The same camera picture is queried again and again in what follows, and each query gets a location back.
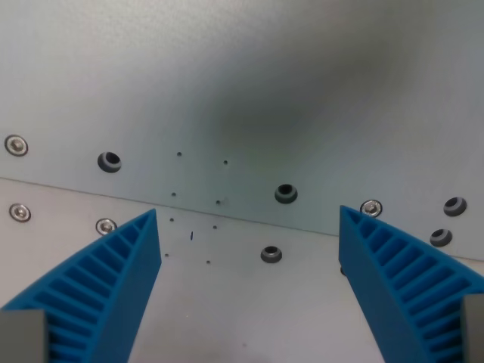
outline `dark threaded hole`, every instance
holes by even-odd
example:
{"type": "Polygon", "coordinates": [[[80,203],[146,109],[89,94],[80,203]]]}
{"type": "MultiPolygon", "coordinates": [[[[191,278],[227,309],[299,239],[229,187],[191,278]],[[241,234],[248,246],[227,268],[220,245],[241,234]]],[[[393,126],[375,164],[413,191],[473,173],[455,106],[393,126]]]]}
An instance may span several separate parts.
{"type": "Polygon", "coordinates": [[[447,200],[447,202],[445,203],[445,206],[454,206],[455,204],[457,204],[457,198],[451,198],[447,200]]]}
{"type": "Polygon", "coordinates": [[[440,237],[444,234],[444,230],[443,229],[438,229],[437,231],[433,232],[432,233],[432,237],[440,237]]]}
{"type": "Polygon", "coordinates": [[[121,161],[115,153],[106,153],[106,160],[111,164],[117,164],[121,161]]]}
{"type": "Polygon", "coordinates": [[[278,251],[278,248],[274,246],[269,246],[269,247],[266,247],[264,251],[269,255],[273,255],[278,251]]]}
{"type": "Polygon", "coordinates": [[[294,187],[291,184],[282,184],[278,190],[282,195],[288,195],[293,192],[294,187]]]}

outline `white surface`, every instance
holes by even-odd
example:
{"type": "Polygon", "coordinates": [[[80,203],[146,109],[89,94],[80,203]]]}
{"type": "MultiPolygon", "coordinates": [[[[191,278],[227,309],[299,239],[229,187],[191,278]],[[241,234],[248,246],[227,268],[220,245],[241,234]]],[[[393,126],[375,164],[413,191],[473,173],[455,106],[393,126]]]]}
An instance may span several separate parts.
{"type": "MultiPolygon", "coordinates": [[[[4,179],[0,189],[0,306],[98,238],[99,218],[122,224],[152,207],[4,179]],[[31,209],[29,222],[10,218],[15,202],[31,209]]],[[[336,237],[165,207],[157,216],[169,257],[130,363],[383,363],[340,274],[336,237]],[[275,265],[259,258],[268,245],[283,252],[275,265]]]]}
{"type": "Polygon", "coordinates": [[[483,38],[480,0],[4,0],[0,176],[327,234],[378,199],[484,259],[483,38]]]}

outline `screw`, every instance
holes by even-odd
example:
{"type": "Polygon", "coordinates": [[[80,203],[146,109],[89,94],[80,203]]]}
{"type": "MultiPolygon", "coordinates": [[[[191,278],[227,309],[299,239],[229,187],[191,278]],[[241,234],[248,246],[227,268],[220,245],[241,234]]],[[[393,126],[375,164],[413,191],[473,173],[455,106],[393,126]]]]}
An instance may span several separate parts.
{"type": "Polygon", "coordinates": [[[360,206],[360,212],[367,216],[377,218],[382,212],[382,205],[378,200],[367,200],[360,206]]]}
{"type": "Polygon", "coordinates": [[[32,216],[30,209],[19,203],[12,204],[8,212],[10,213],[10,217],[22,223],[28,222],[32,216]]]}
{"type": "Polygon", "coordinates": [[[118,225],[115,223],[114,220],[109,218],[101,218],[96,222],[96,231],[101,236],[104,236],[118,228],[118,225]]]}
{"type": "Polygon", "coordinates": [[[15,157],[22,157],[29,151],[29,145],[21,136],[10,135],[5,139],[5,149],[15,157]]]}

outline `countersunk screw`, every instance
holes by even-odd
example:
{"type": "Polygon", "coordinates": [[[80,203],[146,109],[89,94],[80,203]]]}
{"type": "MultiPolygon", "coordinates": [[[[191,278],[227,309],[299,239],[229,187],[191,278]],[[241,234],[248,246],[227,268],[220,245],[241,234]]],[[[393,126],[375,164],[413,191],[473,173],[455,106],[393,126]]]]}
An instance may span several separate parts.
{"type": "Polygon", "coordinates": [[[15,157],[22,157],[29,151],[29,145],[19,135],[10,135],[5,139],[5,149],[15,157]]]}
{"type": "Polygon", "coordinates": [[[30,217],[32,217],[30,209],[19,203],[12,204],[8,212],[10,213],[10,217],[20,223],[28,222],[30,217]]]}
{"type": "Polygon", "coordinates": [[[367,216],[377,218],[382,212],[382,205],[378,200],[367,200],[360,206],[360,212],[367,216]]]}
{"type": "Polygon", "coordinates": [[[115,223],[114,220],[109,218],[101,218],[96,222],[96,231],[101,236],[104,236],[118,228],[118,225],[115,223]]]}

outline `metal plate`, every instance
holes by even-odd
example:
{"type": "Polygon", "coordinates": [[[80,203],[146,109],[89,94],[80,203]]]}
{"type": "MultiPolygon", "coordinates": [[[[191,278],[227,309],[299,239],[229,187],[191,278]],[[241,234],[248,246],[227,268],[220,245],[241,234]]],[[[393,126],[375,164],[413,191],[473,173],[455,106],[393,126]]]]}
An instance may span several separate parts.
{"type": "Polygon", "coordinates": [[[377,199],[484,259],[480,0],[7,0],[0,20],[0,135],[29,143],[2,177],[328,234],[377,199]]]}
{"type": "MultiPolygon", "coordinates": [[[[121,225],[153,207],[2,179],[0,188],[0,306],[98,238],[99,218],[121,225]],[[8,215],[17,201],[32,210],[29,222],[8,215]]],[[[166,207],[157,217],[169,256],[131,363],[383,363],[340,274],[336,237],[166,207]],[[279,263],[260,259],[268,245],[282,250],[279,263]]],[[[462,262],[484,273],[483,262],[462,262]]]]}

